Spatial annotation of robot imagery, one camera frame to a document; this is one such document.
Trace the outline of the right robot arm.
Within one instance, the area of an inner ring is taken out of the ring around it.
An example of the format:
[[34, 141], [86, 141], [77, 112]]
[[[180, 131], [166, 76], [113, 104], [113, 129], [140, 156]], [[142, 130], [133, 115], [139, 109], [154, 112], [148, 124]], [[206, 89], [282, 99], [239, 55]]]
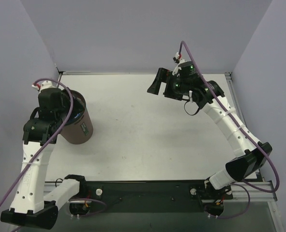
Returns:
[[221, 191], [263, 166], [272, 151], [271, 145], [262, 143], [247, 129], [221, 87], [213, 80], [204, 82], [192, 62], [180, 62], [173, 71], [159, 68], [147, 92], [157, 95], [162, 83], [166, 85], [163, 92], [166, 98], [196, 103], [198, 110], [207, 114], [220, 129], [233, 150], [235, 158], [205, 181], [208, 191]]

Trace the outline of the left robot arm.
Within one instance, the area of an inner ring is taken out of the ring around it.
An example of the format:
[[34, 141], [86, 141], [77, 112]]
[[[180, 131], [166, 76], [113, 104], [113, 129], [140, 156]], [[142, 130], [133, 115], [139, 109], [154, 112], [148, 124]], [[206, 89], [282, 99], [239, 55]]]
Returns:
[[10, 208], [2, 211], [1, 222], [50, 230], [59, 210], [72, 197], [87, 194], [84, 176], [70, 174], [48, 195], [45, 178], [57, 136], [71, 116], [74, 99], [69, 90], [47, 88], [38, 95], [35, 108], [24, 125], [22, 170], [15, 182], [17, 190]]

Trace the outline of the brown round bin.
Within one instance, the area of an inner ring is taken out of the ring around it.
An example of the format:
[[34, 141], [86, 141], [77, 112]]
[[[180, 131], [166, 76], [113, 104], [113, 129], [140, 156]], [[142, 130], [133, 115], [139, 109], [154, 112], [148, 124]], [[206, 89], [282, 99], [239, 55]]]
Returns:
[[[60, 134], [67, 142], [80, 145], [92, 137], [93, 125], [83, 95], [75, 90], [71, 90], [71, 93], [74, 100], [73, 110]], [[73, 117], [77, 114], [82, 114], [82, 116], [74, 120]]]

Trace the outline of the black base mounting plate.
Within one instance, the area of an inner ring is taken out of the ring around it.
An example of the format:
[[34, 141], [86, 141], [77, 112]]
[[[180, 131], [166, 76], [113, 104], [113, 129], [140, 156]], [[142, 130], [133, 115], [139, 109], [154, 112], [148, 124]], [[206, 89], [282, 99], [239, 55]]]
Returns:
[[75, 216], [107, 213], [194, 213], [205, 205], [218, 214], [231, 200], [230, 187], [210, 193], [204, 180], [88, 181], [86, 191], [69, 204]]

